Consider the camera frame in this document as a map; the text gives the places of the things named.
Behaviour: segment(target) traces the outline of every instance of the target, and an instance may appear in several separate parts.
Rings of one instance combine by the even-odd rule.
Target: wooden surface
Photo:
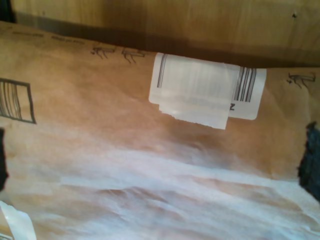
[[[320,66],[320,0],[11,0],[20,24],[250,67]]]

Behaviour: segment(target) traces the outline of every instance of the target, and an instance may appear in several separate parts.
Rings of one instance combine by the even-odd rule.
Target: brown paper
[[[0,24],[5,191],[37,238],[318,239],[297,167],[320,68],[268,69],[257,118],[220,130],[148,101],[155,55]]]

